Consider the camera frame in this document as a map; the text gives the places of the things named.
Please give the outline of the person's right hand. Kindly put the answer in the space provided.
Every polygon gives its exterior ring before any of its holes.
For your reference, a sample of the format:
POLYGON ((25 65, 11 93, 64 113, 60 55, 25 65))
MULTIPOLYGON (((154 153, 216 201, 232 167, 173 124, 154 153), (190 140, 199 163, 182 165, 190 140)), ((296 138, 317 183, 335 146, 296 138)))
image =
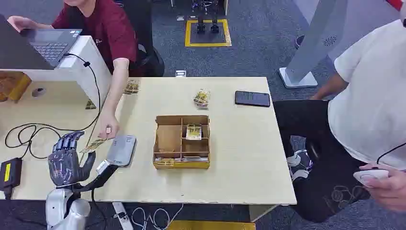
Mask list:
POLYGON ((99 138, 113 139, 119 131, 119 122, 113 113, 104 111, 99 117, 99 127, 99 138))

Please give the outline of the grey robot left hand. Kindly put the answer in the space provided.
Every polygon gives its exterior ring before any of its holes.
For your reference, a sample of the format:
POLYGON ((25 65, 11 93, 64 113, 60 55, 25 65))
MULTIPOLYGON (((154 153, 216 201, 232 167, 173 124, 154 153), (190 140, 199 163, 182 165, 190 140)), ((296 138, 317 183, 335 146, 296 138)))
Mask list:
POLYGON ((88 153, 84 165, 79 165, 77 143, 84 133, 84 131, 67 133, 53 146, 47 162, 51 180, 57 187, 76 184, 89 178, 96 153, 94 151, 88 153))

